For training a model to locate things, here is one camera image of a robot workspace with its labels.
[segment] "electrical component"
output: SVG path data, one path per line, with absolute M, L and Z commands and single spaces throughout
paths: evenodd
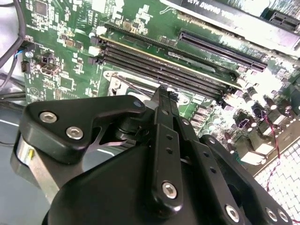
M 224 133 L 224 138 L 226 139 L 227 143 L 232 143 L 233 140 L 231 138 L 231 135 L 228 132 Z
M 252 111 L 253 114 L 254 114 L 257 118 L 263 120 L 263 119 L 266 117 L 266 111 L 265 111 L 265 109 L 264 109 L 264 108 L 262 107 L 262 105 L 259 104 L 258 102 L 255 103 L 255 104 L 252 106 L 252 110 L 253 110 L 253 111 Z
M 34 12 L 43 16 L 48 15 L 48 5 L 42 1 L 34 1 Z
M 30 62 L 23 60 L 21 62 L 21 71 L 22 73 L 30 73 L 31 72 Z
M 276 26 L 290 31 L 296 31 L 300 24 L 299 20 L 276 10 L 269 10 L 264 18 Z
M 252 107 L 255 103 L 248 93 L 243 94 L 243 99 L 249 107 Z
M 210 131 L 214 131 L 214 130 L 216 129 L 216 126 L 215 126 L 215 124 L 214 124 L 213 122 L 209 122 L 209 123 L 207 124 L 207 127 L 208 127 L 208 129 L 209 129 Z
M 253 100 L 255 100 L 255 101 L 258 100 L 259 95 L 258 95 L 258 93 L 257 93 L 257 91 L 255 90 L 254 87 L 248 88 L 247 91 L 248 91 L 248 93 L 249 93 L 249 96 L 250 96 Z
M 278 50 L 282 48 L 294 50 L 300 41 L 300 36 L 296 33 L 282 29 L 273 23 L 216 0 L 210 0 L 208 3 L 198 0 L 160 1 L 172 8 L 233 32 L 257 44 L 260 42 L 256 38 L 257 35 L 256 32 L 253 32 L 253 28 L 255 28 L 256 31 L 260 30 L 260 39 L 269 41 Z
M 270 107 L 271 110 L 277 109 L 277 105 L 274 103 L 274 101 L 271 98 L 264 96 L 263 99 L 266 101 L 267 105 Z
M 54 54 L 52 52 L 46 52 L 42 55 L 42 62 L 43 63 L 50 63 L 51 60 L 54 59 Z
M 236 116 L 235 123 L 238 128 L 244 128 L 245 126 L 247 126 L 246 129 L 251 128 L 251 125 L 249 125 L 249 117 L 247 114 L 245 114 L 243 112 L 240 112 Z
M 255 119 L 253 118 L 253 116 L 249 116 L 249 124 L 252 128 L 255 128 L 257 126 L 257 122 L 255 121 Z
M 196 47 L 199 50 L 216 54 L 218 56 L 224 57 L 235 63 L 241 64 L 242 66 L 256 70 L 258 72 L 263 72 L 268 66 L 268 64 L 260 62 L 256 58 L 238 52 L 234 49 L 225 47 L 224 45 L 211 42 L 201 36 L 197 36 L 187 31 L 181 31 L 178 40 L 183 43 L 189 44 L 193 47 Z
M 221 118 L 218 115 L 213 115 L 212 116 L 212 122 L 216 125 L 219 125 L 222 121 L 221 121 Z

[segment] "mounting hole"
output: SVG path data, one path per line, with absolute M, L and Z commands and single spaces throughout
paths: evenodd
M 213 173 L 217 173 L 217 171 L 215 170 L 214 167 L 211 167 L 211 168 L 210 168 L 210 171 L 212 171 Z
M 168 152 L 170 155 L 171 155 L 171 154 L 173 154 L 173 151 L 172 151 L 172 149 L 170 149 L 170 148 L 166 148 L 165 150 L 166 150 L 166 151 L 167 151 L 167 152 Z
M 172 139 L 173 139 L 173 137 L 172 137 L 171 135 L 167 135 L 167 138 L 168 138 L 169 140 L 172 140 Z

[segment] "capacitor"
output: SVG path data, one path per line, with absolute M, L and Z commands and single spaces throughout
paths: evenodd
M 270 107 L 271 110 L 277 109 L 277 105 L 271 98 L 265 96 L 263 99 L 266 101 L 268 107 Z
M 213 130 L 216 129 L 216 126 L 215 126 L 215 124 L 213 122 L 209 122 L 207 124 L 207 126 L 208 126 L 208 130 L 210 130 L 210 131 L 213 131 Z
M 247 89 L 248 93 L 249 93 L 249 96 L 254 99 L 254 100 L 258 100 L 259 98 L 259 95 L 257 93 L 257 91 L 255 90 L 254 87 L 250 87 Z
M 253 116 L 249 116 L 249 124 L 252 128 L 255 128 L 257 126 L 257 122 L 255 121 Z
M 283 99 L 283 100 L 280 102 L 280 105 L 281 105 L 286 111 L 292 109 L 291 104 L 290 104 L 289 101 L 286 100 L 286 99 Z
M 221 118 L 218 115 L 213 115 L 212 116 L 212 121 L 214 124 L 219 125 L 222 121 Z
M 252 107 L 254 105 L 254 101 L 248 93 L 243 94 L 243 99 L 245 100 L 245 102 L 248 106 Z
M 89 33 L 89 38 L 94 37 L 94 36 L 96 36 L 96 30 L 92 30 L 92 31 Z
M 250 125 L 249 123 L 246 123 L 245 129 L 246 129 L 248 132 L 251 132 L 251 131 L 253 130 L 253 128 L 251 127 L 251 125 Z
M 224 133 L 224 137 L 225 137 L 227 143 L 232 143 L 232 142 L 233 142 L 230 133 L 225 132 L 225 133 Z
M 230 154 L 233 154 L 235 152 L 235 147 L 232 144 L 227 144 L 227 149 Z

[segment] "pcie slot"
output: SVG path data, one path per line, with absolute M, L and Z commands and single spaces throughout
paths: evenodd
M 233 62 L 236 62 L 242 66 L 245 66 L 249 69 L 256 70 L 258 72 L 263 72 L 265 68 L 267 68 L 268 64 L 261 62 L 260 60 L 245 55 L 241 52 L 238 52 L 234 49 L 222 46 L 218 43 L 213 43 L 201 36 L 196 34 L 188 33 L 186 31 L 182 31 L 179 35 L 179 41 L 196 47 L 200 50 L 210 52 L 212 54 L 216 54 L 218 56 L 229 59 Z
M 159 62 L 158 60 L 155 60 L 155 62 L 153 62 L 153 60 L 151 60 L 149 57 L 146 59 L 143 58 L 141 55 L 133 55 L 131 52 L 122 52 L 121 49 L 113 49 L 113 48 L 106 49 L 107 55 L 111 55 L 112 53 L 116 54 L 118 57 L 122 59 L 127 59 L 132 61 L 136 60 L 136 58 L 138 57 L 139 63 L 142 63 L 147 68 L 152 68 L 152 70 L 154 70 L 157 73 L 168 74 L 170 76 L 177 77 L 178 79 L 186 83 L 191 83 L 191 84 L 197 83 L 201 85 L 203 88 L 205 88 L 206 91 L 209 91 L 211 93 L 219 92 L 220 88 L 226 88 L 226 86 L 224 85 L 220 86 L 205 81 L 201 77 L 198 78 L 192 77 L 191 75 L 184 73 L 181 69 L 178 70 L 178 68 L 168 67 L 167 64 L 162 65 L 161 62 Z
M 122 28 L 119 28 L 119 27 L 115 27 L 111 24 L 105 24 L 105 27 L 107 29 L 109 29 L 110 31 L 114 31 L 114 32 L 118 32 L 118 33 L 121 33 L 121 34 L 124 34 L 128 37 L 131 37 L 131 38 L 135 38 L 136 40 L 140 40 L 140 41 L 144 41 L 150 45 L 153 45 L 153 46 L 156 46 L 156 47 L 159 47 L 161 49 L 164 49 L 166 52 L 172 52 L 174 54 L 179 54 L 179 55 L 182 55 L 184 57 L 187 57 L 187 58 L 190 58 L 191 60 L 194 60 L 194 61 L 198 61 L 200 63 L 203 63 L 203 64 L 206 64 L 207 66 L 209 67 L 212 67 L 218 71 L 222 71 L 223 73 L 228 73 L 228 69 L 225 68 L 225 67 L 222 67 L 220 65 L 215 65 L 211 62 L 208 62 L 208 61 L 205 61 L 203 59 L 201 59 L 200 57 L 196 56 L 196 55 L 193 55 L 193 54 L 190 54 L 188 52 L 185 52 L 183 50 L 178 50 L 178 49 L 174 49 L 173 47 L 170 47 L 170 46 L 167 46 L 165 44 L 162 44 L 156 40 L 152 40 L 148 37 L 144 37 L 144 36 L 141 36 L 141 35 L 137 35 L 137 34 L 133 34 L 133 33 L 130 33 L 130 32 L 127 32 L 125 31 L 124 29 Z

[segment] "microchip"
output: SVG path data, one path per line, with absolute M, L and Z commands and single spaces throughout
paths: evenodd
M 137 29 L 139 28 L 139 25 L 140 25 L 140 24 L 137 23 L 137 22 L 134 22 L 134 23 L 132 24 L 132 26 L 133 26 L 134 28 L 137 28 Z
M 48 6 L 46 3 L 41 2 L 41 1 L 35 1 L 34 2 L 34 12 L 38 13 L 43 16 L 48 15 Z
M 176 45 L 177 45 L 177 41 L 175 41 L 175 40 L 169 40 L 169 46 L 174 47 Z
M 131 31 L 131 23 L 125 21 L 125 22 L 123 23 L 123 29 L 126 30 L 126 31 Z
M 74 41 L 72 41 L 72 40 L 66 40 L 66 46 L 67 47 L 73 47 L 74 46 Z
M 158 40 L 159 40 L 159 42 L 161 42 L 165 45 L 168 44 L 168 42 L 169 42 L 169 39 L 167 39 L 166 37 L 163 37 L 163 36 L 160 36 Z
M 76 41 L 74 47 L 77 49 L 81 49 L 83 47 L 83 44 L 81 42 Z
M 143 42 L 143 41 L 137 41 L 137 42 L 136 42 L 136 45 L 137 45 L 137 46 L 140 46 L 140 47 L 142 47 L 142 48 L 149 48 L 149 47 L 150 47 L 149 44 L 147 44 L 146 42 Z
M 132 42 L 132 43 L 137 41 L 137 39 L 135 39 L 134 37 L 130 37 L 130 36 L 124 36 L 123 39 L 126 41 L 129 41 L 129 42 Z

